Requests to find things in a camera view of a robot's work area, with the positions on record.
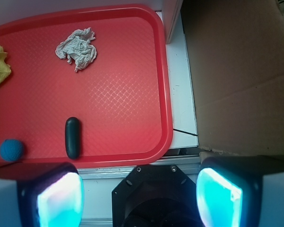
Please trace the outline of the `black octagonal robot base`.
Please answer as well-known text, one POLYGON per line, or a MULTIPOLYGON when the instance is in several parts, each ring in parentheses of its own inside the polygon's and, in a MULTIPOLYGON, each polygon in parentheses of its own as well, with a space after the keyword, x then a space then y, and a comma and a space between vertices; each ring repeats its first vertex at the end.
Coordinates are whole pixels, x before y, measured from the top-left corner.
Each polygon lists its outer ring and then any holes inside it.
POLYGON ((176 165, 136 166, 112 190, 115 227, 202 227, 196 184, 176 165))

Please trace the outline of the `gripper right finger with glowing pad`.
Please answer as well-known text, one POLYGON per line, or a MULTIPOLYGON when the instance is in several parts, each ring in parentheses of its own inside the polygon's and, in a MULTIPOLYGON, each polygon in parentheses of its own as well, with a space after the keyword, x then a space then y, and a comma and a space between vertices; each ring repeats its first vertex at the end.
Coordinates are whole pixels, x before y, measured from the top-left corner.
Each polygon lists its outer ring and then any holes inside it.
POLYGON ((212 156, 196 200, 206 227, 284 227, 284 156, 212 156))

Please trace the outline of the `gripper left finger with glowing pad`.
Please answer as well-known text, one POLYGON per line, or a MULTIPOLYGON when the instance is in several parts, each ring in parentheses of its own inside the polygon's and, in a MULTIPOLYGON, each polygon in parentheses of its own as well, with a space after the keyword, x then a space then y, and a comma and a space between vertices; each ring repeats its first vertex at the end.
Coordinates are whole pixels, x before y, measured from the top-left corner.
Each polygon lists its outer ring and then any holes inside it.
POLYGON ((0 162, 0 227, 78 227, 83 203, 71 163, 0 162))

